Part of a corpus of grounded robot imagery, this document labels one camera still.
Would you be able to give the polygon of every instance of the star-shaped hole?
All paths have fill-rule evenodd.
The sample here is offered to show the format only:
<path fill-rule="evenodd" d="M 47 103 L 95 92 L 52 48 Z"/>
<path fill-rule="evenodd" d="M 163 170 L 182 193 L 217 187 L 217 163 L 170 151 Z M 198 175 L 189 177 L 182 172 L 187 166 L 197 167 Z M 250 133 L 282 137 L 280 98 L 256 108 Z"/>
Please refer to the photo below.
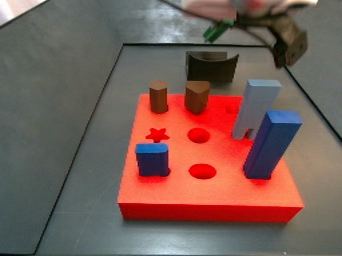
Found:
<path fill-rule="evenodd" d="M 166 128 L 157 130 L 155 128 L 150 129 L 150 134 L 146 136 L 147 139 L 153 139 L 154 143 L 159 143 L 162 140 L 169 140 L 170 137 L 166 135 Z"/>

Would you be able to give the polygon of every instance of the table surface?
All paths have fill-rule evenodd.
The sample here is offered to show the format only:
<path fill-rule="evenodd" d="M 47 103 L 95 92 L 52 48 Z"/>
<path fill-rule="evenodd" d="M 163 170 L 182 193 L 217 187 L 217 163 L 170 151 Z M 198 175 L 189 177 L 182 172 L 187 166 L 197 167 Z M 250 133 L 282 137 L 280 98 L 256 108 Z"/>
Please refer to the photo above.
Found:
<path fill-rule="evenodd" d="M 214 95 L 242 95 L 248 79 L 276 79 L 276 109 L 297 110 L 304 126 L 286 161 L 305 201 L 289 224 L 126 221 L 117 196 L 138 97 L 153 80 L 183 93 L 186 51 L 241 54 L 232 84 Z M 254 47 L 126 46 L 109 81 L 63 194 L 38 250 L 44 255 L 340 254 L 342 252 L 341 142 L 266 49 Z"/>
<path fill-rule="evenodd" d="M 122 50 L 103 9 L 47 1 L 0 28 L 0 254 L 35 253 Z"/>

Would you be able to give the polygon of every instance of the tall blue block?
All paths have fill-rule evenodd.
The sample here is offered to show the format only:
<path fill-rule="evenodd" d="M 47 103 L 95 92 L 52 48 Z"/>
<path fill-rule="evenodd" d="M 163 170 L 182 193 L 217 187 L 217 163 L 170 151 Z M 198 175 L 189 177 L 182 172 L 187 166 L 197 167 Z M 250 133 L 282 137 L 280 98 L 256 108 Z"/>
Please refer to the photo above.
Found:
<path fill-rule="evenodd" d="M 260 132 L 244 165 L 249 179 L 270 179 L 273 170 L 302 125 L 302 118 L 292 110 L 266 112 Z"/>

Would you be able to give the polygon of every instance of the blue rectangular prism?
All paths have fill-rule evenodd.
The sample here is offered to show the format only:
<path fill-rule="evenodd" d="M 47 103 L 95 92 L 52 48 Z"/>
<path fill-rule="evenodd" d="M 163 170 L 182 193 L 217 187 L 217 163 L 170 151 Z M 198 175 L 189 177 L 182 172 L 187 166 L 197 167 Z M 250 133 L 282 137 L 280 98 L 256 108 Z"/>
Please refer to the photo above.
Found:
<path fill-rule="evenodd" d="M 249 179 L 270 179 L 273 170 L 302 125 L 302 118 L 292 110 L 266 112 L 257 138 L 244 165 Z"/>
<path fill-rule="evenodd" d="M 137 144 L 137 161 L 141 176 L 167 176 L 169 145 L 165 143 Z"/>

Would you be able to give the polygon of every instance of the light blue block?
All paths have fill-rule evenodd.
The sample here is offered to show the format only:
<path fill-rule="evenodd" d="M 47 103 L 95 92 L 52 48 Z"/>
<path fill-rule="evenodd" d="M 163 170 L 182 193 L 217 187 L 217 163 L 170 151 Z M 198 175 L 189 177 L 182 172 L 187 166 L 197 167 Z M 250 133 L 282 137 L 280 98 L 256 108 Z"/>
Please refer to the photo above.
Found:
<path fill-rule="evenodd" d="M 233 130 L 234 139 L 242 140 L 246 132 L 249 139 L 256 139 L 265 113 L 273 109 L 281 87 L 277 80 L 249 80 Z"/>

